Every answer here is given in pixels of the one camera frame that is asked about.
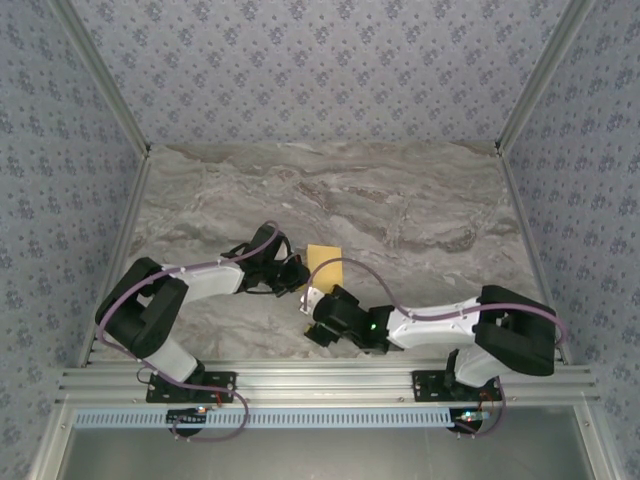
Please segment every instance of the cable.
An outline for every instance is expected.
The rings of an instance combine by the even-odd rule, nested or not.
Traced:
[[[129,299],[129,297],[131,297],[132,295],[137,293],[144,286],[155,282],[159,278],[165,277],[167,275],[173,275],[173,274],[176,274],[176,273],[194,272],[194,271],[198,271],[198,270],[204,270],[204,269],[207,269],[207,268],[219,267],[221,265],[226,265],[228,263],[245,260],[245,259],[247,259],[247,258],[249,258],[249,257],[251,257],[253,255],[256,255],[257,253],[262,252],[264,249],[266,249],[271,244],[271,242],[273,242],[276,239],[276,237],[278,236],[278,233],[280,232],[280,227],[278,226],[277,222],[275,222],[273,220],[268,220],[268,221],[265,222],[265,224],[270,224],[270,225],[273,226],[273,234],[271,234],[269,239],[266,242],[264,242],[262,245],[260,245],[259,247],[256,247],[253,250],[251,250],[250,252],[243,253],[242,255],[238,255],[237,257],[234,257],[234,258],[222,258],[222,259],[216,260],[214,262],[197,263],[197,264],[188,265],[188,266],[185,266],[185,267],[172,267],[172,268],[168,268],[166,270],[163,270],[161,272],[155,273],[153,275],[150,275],[149,277],[145,278],[144,280],[141,280],[140,282],[136,283],[134,286],[129,288],[129,290],[127,290],[120,298],[118,298],[115,302],[113,302],[113,305],[111,305],[111,307],[107,310],[107,312],[104,314],[104,317],[102,317],[102,320],[100,321],[100,324],[98,325],[98,328],[96,330],[96,336],[98,337],[98,341],[100,343],[102,343],[104,345],[107,345],[107,346],[109,346],[111,348],[114,348],[114,349],[118,350],[119,352],[124,353],[125,355],[133,358],[137,362],[142,363],[145,367],[150,368],[157,376],[161,377],[163,380],[165,380],[165,381],[167,381],[169,383],[172,383],[173,385],[175,385],[177,387],[180,387],[180,388],[188,388],[188,389],[191,389],[191,390],[203,390],[203,391],[214,392],[214,393],[226,393],[227,395],[232,395],[232,396],[236,397],[240,401],[240,403],[242,403],[242,406],[244,407],[244,417],[242,419],[242,423],[240,424],[240,426],[238,426],[233,432],[229,433],[228,435],[224,435],[222,437],[216,437],[216,438],[205,437],[205,438],[198,438],[198,439],[195,439],[195,438],[188,438],[187,439],[187,437],[182,437],[182,436],[178,435],[175,432],[175,427],[174,427],[173,428],[173,433],[176,436],[176,440],[180,439],[180,440],[191,441],[191,442],[197,441],[197,442],[200,442],[200,443],[204,443],[204,442],[212,443],[212,442],[223,442],[225,440],[230,440],[232,438],[237,437],[238,435],[240,435],[240,433],[242,433],[242,431],[244,430],[245,426],[247,425],[247,422],[249,421],[249,405],[248,405],[247,401],[245,400],[245,398],[242,395],[240,395],[235,390],[231,390],[231,389],[224,388],[224,387],[192,385],[192,384],[189,384],[189,383],[178,382],[177,380],[174,380],[170,376],[158,371],[152,364],[150,364],[146,360],[144,360],[142,358],[137,358],[135,355],[133,355],[131,352],[129,352],[126,348],[118,345],[117,343],[110,342],[109,340],[107,340],[104,337],[105,328],[106,328],[107,324],[109,323],[109,321],[111,320],[111,317],[113,317],[113,314],[118,310],[118,308],[120,308],[122,306],[122,304],[124,302],[127,301],[127,299]]]
[[[460,315],[469,315],[471,313],[476,313],[476,312],[490,312],[495,310],[518,310],[521,312],[533,313],[534,315],[538,315],[540,317],[546,318],[551,323],[553,323],[556,327],[558,327],[558,330],[560,330],[560,337],[556,340],[556,346],[563,343],[568,336],[567,327],[555,315],[547,312],[546,310],[542,310],[541,308],[536,308],[529,305],[520,305],[518,303],[492,303],[488,305],[476,305],[474,307],[465,308],[462,311],[442,313],[440,315],[413,315],[410,310],[407,310],[402,305],[400,305],[400,302],[398,302],[398,299],[389,288],[389,285],[387,285],[387,283],[378,274],[378,272],[376,272],[373,268],[366,265],[365,263],[362,263],[358,260],[354,260],[352,258],[345,258],[345,257],[331,258],[325,262],[322,262],[313,271],[313,273],[311,273],[311,276],[309,276],[309,280],[307,281],[307,286],[305,287],[305,290],[304,290],[303,306],[305,310],[307,309],[307,299],[309,297],[309,288],[313,283],[314,277],[320,270],[322,270],[324,267],[334,262],[351,263],[360,268],[363,268],[364,270],[369,272],[371,275],[373,275],[373,277],[378,281],[380,286],[382,286],[382,288],[386,292],[387,296],[389,297],[389,300],[391,300],[391,304],[396,308],[396,310],[398,310],[400,313],[410,318],[411,320],[417,320],[420,322],[435,322],[438,320],[449,320],[451,318],[456,318]]]
[[[484,437],[486,435],[489,435],[492,432],[495,432],[498,429],[498,427],[502,424],[502,422],[504,422],[504,418],[507,415],[507,397],[504,394],[504,388],[502,388],[502,382],[500,382],[500,377],[496,377],[496,383],[498,385],[498,391],[500,392],[500,397],[502,397],[502,402],[501,402],[502,405],[501,405],[500,411],[498,412],[498,418],[496,419],[496,422],[484,432],[478,432],[473,428],[471,428],[469,425],[465,425],[462,422],[453,422],[454,425],[467,430],[468,432],[470,432],[472,435],[475,435],[476,437]]]

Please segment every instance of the yellow object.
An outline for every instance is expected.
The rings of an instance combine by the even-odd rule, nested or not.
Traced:
[[[322,262],[340,257],[342,257],[342,249],[340,247],[326,247],[324,245],[307,246],[307,266],[310,272],[313,272]],[[330,263],[324,267],[314,277],[312,284],[312,286],[316,287],[322,293],[331,293],[334,285],[344,286],[342,262]]]

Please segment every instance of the patterned wallpaper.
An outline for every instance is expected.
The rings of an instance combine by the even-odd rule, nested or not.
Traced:
[[[45,0],[0,8],[0,478],[77,361],[137,155]]]
[[[493,140],[566,0],[74,0],[150,143]]]
[[[640,478],[640,4],[602,0],[509,159],[571,350]]]

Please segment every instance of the metal bar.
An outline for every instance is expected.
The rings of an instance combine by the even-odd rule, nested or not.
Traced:
[[[100,93],[102,93],[107,105],[113,111],[118,123],[124,130],[134,148],[143,155],[147,151],[147,142],[138,126],[135,117],[129,110],[118,86],[114,81],[109,69],[105,65],[100,53],[96,48],[91,36],[80,20],[80,16],[69,0],[49,0],[51,10],[53,10],[62,27],[66,31],[69,40],[78,51],[80,58],[87,67],[89,74],[93,77]]]
[[[150,163],[148,162],[148,155],[145,152],[145,154],[140,159],[140,164],[138,165],[138,170],[136,171],[133,188],[131,190],[131,193],[129,194],[129,199],[127,200],[125,216],[122,220],[122,223],[120,224],[120,228],[118,229],[118,234],[115,240],[115,247],[113,249],[113,252],[111,253],[111,258],[109,259],[109,264],[107,265],[107,273],[102,282],[102,286],[98,294],[98,300],[96,302],[95,308],[93,309],[93,312],[97,310],[98,305],[100,305],[102,299],[107,295],[107,292],[111,290],[118,282],[118,279],[122,274],[122,270],[124,269],[124,264],[129,252],[129,245],[131,243],[131,236],[133,235],[133,232],[135,230],[136,220],[138,219],[138,212],[140,211],[140,203],[142,202],[144,189],[147,184],[147,178],[149,176],[149,166]],[[96,324],[93,321],[93,315],[92,318],[89,319],[88,324],[88,330],[85,334],[82,349],[80,350],[80,358],[78,359],[78,364],[81,367],[87,365],[89,356],[93,351],[94,343],[96,345],[102,345],[95,342]]]
[[[27,476],[28,480],[58,478],[75,416],[76,411],[72,406],[54,405],[49,424],[40,441],[40,448]]]
[[[79,409],[75,428],[162,428],[166,407]],[[183,428],[237,428],[244,414],[238,410],[209,411],[204,423],[183,423]],[[452,427],[448,408],[254,408],[246,428],[433,428]]]
[[[572,0],[565,8],[500,133],[500,153],[513,146],[594,3],[595,0]]]
[[[411,372],[445,368],[444,362],[389,359],[220,361],[205,365],[207,370],[237,372],[237,391],[254,407],[297,408],[424,406],[413,400]],[[133,362],[65,370],[56,401],[85,407],[145,406],[147,387],[135,379],[137,371]],[[599,399],[589,368],[582,366],[558,365],[551,377],[508,374],[502,383],[510,406],[582,405],[585,399]],[[240,405],[234,403],[229,408]]]
[[[627,476],[602,406],[585,404],[574,410],[595,478],[625,480]]]

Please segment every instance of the black mounting plate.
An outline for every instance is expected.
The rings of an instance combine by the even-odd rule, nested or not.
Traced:
[[[454,382],[451,387],[445,386],[444,370],[418,370],[411,373],[413,398],[416,402],[486,402],[481,393],[491,396],[494,402],[502,400],[495,380],[489,380],[483,387],[474,388]]]
[[[183,410],[169,410],[165,416],[165,422],[169,427],[169,431],[173,433],[173,423],[178,422],[180,425],[186,423],[191,425],[204,425],[207,421],[207,414],[198,413],[195,408],[185,408]],[[202,431],[202,428],[180,428],[176,426],[176,433],[183,437],[192,437],[196,433]]]
[[[224,387],[230,390],[236,388],[236,372],[204,372],[202,386]],[[233,395],[220,393],[221,403],[233,402]],[[218,403],[217,395],[203,390],[192,390],[177,387],[157,375],[151,375],[147,387],[147,403]]]

